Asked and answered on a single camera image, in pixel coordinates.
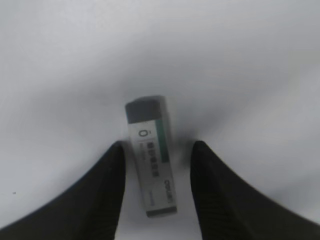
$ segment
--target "white surface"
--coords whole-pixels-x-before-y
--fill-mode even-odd
[[[167,100],[179,214],[145,218],[129,162],[119,239],[200,239],[184,156],[195,138],[262,193],[320,223],[319,7],[0,1],[0,227],[125,139],[125,103],[151,95]]]

